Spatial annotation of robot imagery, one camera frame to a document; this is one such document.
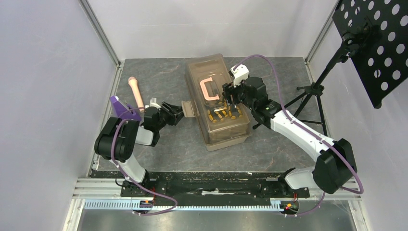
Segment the black-yellow screwdriver front cluster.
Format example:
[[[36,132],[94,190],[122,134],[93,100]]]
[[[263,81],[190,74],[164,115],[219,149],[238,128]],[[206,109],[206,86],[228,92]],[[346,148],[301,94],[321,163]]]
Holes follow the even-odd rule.
[[[234,106],[229,106],[228,107],[228,110],[231,113],[231,115],[230,115],[231,119],[236,119],[237,118],[237,117],[234,116],[234,108],[235,108]]]

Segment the black-yellow screwdriver cluster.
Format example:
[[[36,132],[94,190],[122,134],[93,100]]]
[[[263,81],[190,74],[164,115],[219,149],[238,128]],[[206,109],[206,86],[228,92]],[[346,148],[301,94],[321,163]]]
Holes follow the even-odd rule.
[[[223,116],[223,112],[222,111],[214,111],[214,118],[217,121],[223,121],[224,120],[224,116]]]
[[[234,106],[229,106],[228,107],[228,110],[231,113],[231,115],[230,115],[231,119],[236,119],[237,118],[237,117],[234,116],[234,108],[235,108]]]

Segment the beige translucent tool box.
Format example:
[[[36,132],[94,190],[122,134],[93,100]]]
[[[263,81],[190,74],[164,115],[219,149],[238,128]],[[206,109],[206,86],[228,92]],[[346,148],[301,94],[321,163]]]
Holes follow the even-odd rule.
[[[251,135],[250,119],[242,104],[228,105],[223,96],[222,85],[231,83],[222,54],[214,54],[186,61],[185,81],[191,101],[189,116],[194,116],[208,151],[215,151],[244,142]],[[229,106],[238,106],[242,117],[212,123],[207,111],[220,111]]]

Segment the small black-yellow screwdriver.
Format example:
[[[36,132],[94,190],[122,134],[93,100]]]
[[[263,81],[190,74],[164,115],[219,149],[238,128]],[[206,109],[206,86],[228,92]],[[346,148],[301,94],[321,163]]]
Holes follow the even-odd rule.
[[[238,106],[235,106],[234,108],[234,116],[237,118],[242,117],[242,112]]]

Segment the large black-yellow Phillips screwdriver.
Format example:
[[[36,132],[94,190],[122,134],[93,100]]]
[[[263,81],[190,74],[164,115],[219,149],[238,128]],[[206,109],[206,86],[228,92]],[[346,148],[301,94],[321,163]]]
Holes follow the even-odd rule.
[[[214,110],[208,110],[207,111],[208,118],[212,123],[216,123],[220,120],[219,114],[215,112]]]

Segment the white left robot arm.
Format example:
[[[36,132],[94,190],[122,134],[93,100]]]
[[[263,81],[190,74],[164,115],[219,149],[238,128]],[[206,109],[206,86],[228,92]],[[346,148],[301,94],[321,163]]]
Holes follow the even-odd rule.
[[[149,105],[140,122],[134,119],[110,117],[99,133],[94,151],[110,161],[125,179],[133,182],[132,190],[138,196],[150,193],[151,184],[145,180],[148,172],[133,154],[136,144],[154,147],[160,139],[160,130],[175,126],[184,117],[181,106],[162,102],[160,106]]]

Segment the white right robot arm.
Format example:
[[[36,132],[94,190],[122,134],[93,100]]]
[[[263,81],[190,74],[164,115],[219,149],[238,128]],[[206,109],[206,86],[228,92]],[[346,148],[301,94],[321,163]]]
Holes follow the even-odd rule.
[[[229,105],[246,106],[257,122],[296,144],[315,162],[313,167],[291,168],[280,178],[278,191],[291,196],[298,189],[317,187],[334,194],[357,172],[351,144],[316,132],[268,97],[259,77],[249,77],[239,85],[223,84],[223,96]]]

